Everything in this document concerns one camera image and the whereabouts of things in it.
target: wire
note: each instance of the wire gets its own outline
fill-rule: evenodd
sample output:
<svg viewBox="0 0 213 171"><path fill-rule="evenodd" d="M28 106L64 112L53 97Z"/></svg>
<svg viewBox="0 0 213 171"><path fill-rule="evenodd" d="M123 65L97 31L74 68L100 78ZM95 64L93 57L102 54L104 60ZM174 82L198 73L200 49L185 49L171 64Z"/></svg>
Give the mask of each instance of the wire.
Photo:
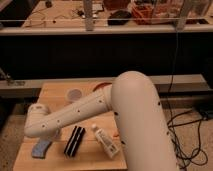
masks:
<svg viewBox="0 0 213 171"><path fill-rule="evenodd" d="M174 57L173 57L173 61L172 61L172 71L171 71L172 76L171 76L171 82L170 82L170 85L169 85L169 88L168 88L168 94L171 92L172 85L173 85L173 82L174 82L174 74L175 74L177 56L178 56L178 49L179 49L179 35L178 35L178 31L177 31L176 28L175 28L175 31L176 31L176 48L175 48L175 53L174 53ZM207 156L206 152L201 148L201 136L200 136L200 127L201 127L201 123L204 120L204 118L197 119L197 120L190 121L190 122L174 124L174 119L176 119L179 116L191 113L191 112L194 111L194 109L191 109L191 110L188 110L188 111L185 111L185 112L182 112L182 113L179 113L179 114L173 116L171 104L168 100L168 97L166 99L167 99L167 103L168 103L168 107L169 107L169 111L170 111L170 120L167 122L167 124L168 124L169 131L173 135L172 142L174 144L174 150L175 150L175 153L176 153L176 157L179 159L179 162L181 162L181 163L179 163L180 169L187 171L187 167L191 163L198 165L198 166L203 166L203 165L207 164L208 163L208 156ZM194 123L197 123L197 122L199 122L198 128L197 128L198 147L194 148L190 155L187 155L183 151L183 149L181 148L181 145L180 145L181 143L180 143L180 140L179 140L179 138L176 134L175 128L180 127L180 126L189 125L189 124L194 124ZM202 153L204 155L204 157L205 157L204 161L201 162L201 163L195 162L194 159L200 153Z"/></svg>
<svg viewBox="0 0 213 171"><path fill-rule="evenodd" d="M29 19L29 22L30 22L30 24L28 25L28 26L25 26L25 27L34 27L34 26L40 26L40 25L45 25L46 24L46 21L45 21L45 18L46 18L46 16L45 16L45 14L44 13L42 13L42 12L40 12L41 10L37 10L37 11L35 11L35 12L33 12L29 17L28 17L28 19ZM32 17L32 15L33 14L40 14L41 15L41 19L39 20L39 21L42 21L41 23L38 23L38 24L32 24L32 19L31 19L31 17Z"/></svg>

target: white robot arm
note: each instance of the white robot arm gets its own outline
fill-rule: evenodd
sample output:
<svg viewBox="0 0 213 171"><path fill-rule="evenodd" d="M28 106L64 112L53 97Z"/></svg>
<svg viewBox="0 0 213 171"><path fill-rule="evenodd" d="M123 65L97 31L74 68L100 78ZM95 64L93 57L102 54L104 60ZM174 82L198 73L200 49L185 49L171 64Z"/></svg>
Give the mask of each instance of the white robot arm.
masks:
<svg viewBox="0 0 213 171"><path fill-rule="evenodd" d="M151 80L129 71L99 89L49 115L43 105L29 108L28 137L46 137L67 125L113 110L130 171L177 171L179 167L162 106Z"/></svg>

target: wooden table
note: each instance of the wooden table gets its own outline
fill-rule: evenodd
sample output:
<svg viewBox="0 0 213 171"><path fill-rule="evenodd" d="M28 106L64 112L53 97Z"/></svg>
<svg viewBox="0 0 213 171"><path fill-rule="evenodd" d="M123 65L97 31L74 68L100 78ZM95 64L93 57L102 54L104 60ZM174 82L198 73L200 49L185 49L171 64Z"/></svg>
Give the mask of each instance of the wooden table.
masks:
<svg viewBox="0 0 213 171"><path fill-rule="evenodd" d="M70 89L80 89L83 96L92 92L93 88L100 82L68 82L68 83L46 83L43 85L38 102L49 106L51 111L56 111L68 105L66 93ZM61 137L53 142L47 151L45 159L34 159L31 151L38 139L25 137L19 150L14 171L53 171L53 170L126 170L126 162L119 137L113 137L120 147L120 152L114 159L109 159L104 153L101 145L96 141L91 125L96 123L100 128L106 130L109 135L117 132L113 113L108 112L91 119L70 125L61 130ZM66 143L75 125L86 129L86 134L75 157L69 158L63 154Z"/></svg>

